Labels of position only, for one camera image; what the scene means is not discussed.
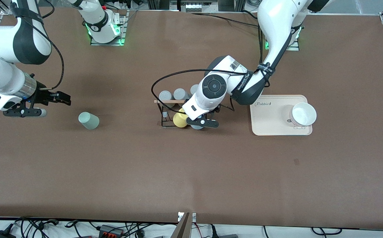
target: yellow cup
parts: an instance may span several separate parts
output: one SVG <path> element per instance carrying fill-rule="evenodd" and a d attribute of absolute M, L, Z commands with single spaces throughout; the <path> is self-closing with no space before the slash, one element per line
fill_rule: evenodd
<path fill-rule="evenodd" d="M 174 125 L 176 125 L 177 127 L 183 128 L 187 126 L 187 122 L 186 122 L 187 117 L 189 116 L 187 116 L 186 114 L 176 113 L 174 117 L 172 118 L 172 122 L 174 122 Z"/>

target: power adapter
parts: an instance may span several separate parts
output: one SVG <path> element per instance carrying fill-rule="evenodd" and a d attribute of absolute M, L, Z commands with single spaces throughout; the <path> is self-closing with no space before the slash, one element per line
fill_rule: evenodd
<path fill-rule="evenodd" d="M 3 230 L 0 230 L 0 238 L 16 238 L 15 235 L 11 235 Z"/>
<path fill-rule="evenodd" d="M 99 229 L 99 238 L 121 238 L 124 231 L 113 226 L 102 225 Z"/>

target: table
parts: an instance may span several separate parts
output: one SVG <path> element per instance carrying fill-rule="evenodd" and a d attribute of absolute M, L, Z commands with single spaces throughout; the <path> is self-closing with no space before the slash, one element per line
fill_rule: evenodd
<path fill-rule="evenodd" d="M 253 22 L 244 14 L 225 17 Z M 257 30 L 181 12 L 140 11 L 125 46 L 92 47 L 76 9 L 45 19 L 66 63 L 58 90 L 72 105 L 45 118 L 0 112 L 0 216 L 383 229 L 383 25 L 375 16 L 308 16 L 271 95 L 302 94 L 318 112 L 308 137 L 257 137 L 248 106 L 221 110 L 217 129 L 161 128 L 150 92 L 160 77 L 231 55 L 256 68 Z M 13 24 L 6 17 L 3 24 Z M 53 51 L 19 65 L 51 86 Z M 164 80 L 189 89 L 202 72 Z M 88 131 L 83 111 L 101 119 Z"/>

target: white floor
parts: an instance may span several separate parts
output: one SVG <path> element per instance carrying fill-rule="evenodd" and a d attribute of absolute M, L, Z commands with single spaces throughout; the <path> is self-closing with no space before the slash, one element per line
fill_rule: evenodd
<path fill-rule="evenodd" d="M 0 220 L 0 230 L 4 230 L 11 221 L 9 220 Z M 74 228 L 66 228 L 67 221 L 61 221 L 58 226 L 53 226 L 47 224 L 45 226 L 44 232 L 50 238 L 78 238 Z M 124 223 L 104 223 L 104 222 L 93 222 L 95 226 L 101 226 L 103 224 L 111 225 L 114 227 L 125 226 Z M 208 224 L 199 224 L 202 237 L 212 237 L 212 229 Z M 237 225 L 215 225 L 217 233 L 219 236 L 222 235 L 231 235 L 237 234 L 239 238 L 265 238 L 265 234 L 262 226 L 237 226 Z M 27 222 L 24 223 L 24 229 L 27 229 Z M 80 235 L 84 238 L 92 236 L 98 237 L 99 232 L 93 228 L 87 222 L 79 222 L 77 224 L 78 231 Z M 152 225 L 148 228 L 145 228 L 145 238 L 155 238 L 163 236 L 164 238 L 169 238 L 174 231 L 174 225 Z M 270 238 L 323 238 L 314 234 L 308 227 L 280 227 L 280 226 L 267 226 L 267 234 Z M 21 238 L 20 228 L 13 226 L 11 234 L 15 235 L 17 238 Z M 337 232 L 336 229 L 325 229 L 325 232 Z M 35 234 L 36 238 L 40 238 L 41 235 L 39 232 Z M 373 231 L 373 230 L 355 230 L 355 229 L 344 229 L 343 232 L 339 235 L 329 235 L 334 238 L 383 238 L 383 231 Z M 191 232 L 191 238 L 200 238 L 198 230 L 193 226 Z"/>

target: cup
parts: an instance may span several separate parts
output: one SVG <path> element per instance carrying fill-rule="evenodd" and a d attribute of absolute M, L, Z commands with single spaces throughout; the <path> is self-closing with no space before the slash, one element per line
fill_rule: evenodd
<path fill-rule="evenodd" d="M 191 86 L 190 94 L 193 95 L 194 93 L 196 93 L 198 87 L 199 87 L 199 84 L 195 84 L 195 85 Z"/>
<path fill-rule="evenodd" d="M 186 114 L 182 114 L 182 113 L 176 113 L 173 118 L 172 118 L 172 122 L 174 123 L 174 125 L 176 125 L 177 127 L 179 128 L 184 128 L 187 126 L 187 122 L 186 122 L 186 119 L 187 119 L 187 116 Z"/>
<path fill-rule="evenodd" d="M 164 100 L 173 100 L 174 97 L 172 96 L 171 92 L 168 91 L 168 90 L 164 90 L 162 91 L 160 94 L 159 94 L 159 99 L 161 101 L 164 101 Z M 175 105 L 175 103 L 166 103 L 166 105 L 171 108 Z"/>
<path fill-rule="evenodd" d="M 174 99 L 175 100 L 186 100 L 186 99 L 190 99 L 190 95 L 184 89 L 175 89 Z"/>
<path fill-rule="evenodd" d="M 190 125 L 193 129 L 195 130 L 200 130 L 200 129 L 203 129 L 203 127 L 201 126 L 196 126 L 196 125 Z"/>
<path fill-rule="evenodd" d="M 291 122 L 300 127 L 312 125 L 316 121 L 316 116 L 315 108 L 306 102 L 294 105 L 290 112 Z"/>
<path fill-rule="evenodd" d="M 91 113 L 82 112 L 79 115 L 79 122 L 88 130 L 93 130 L 99 125 L 99 118 Z"/>

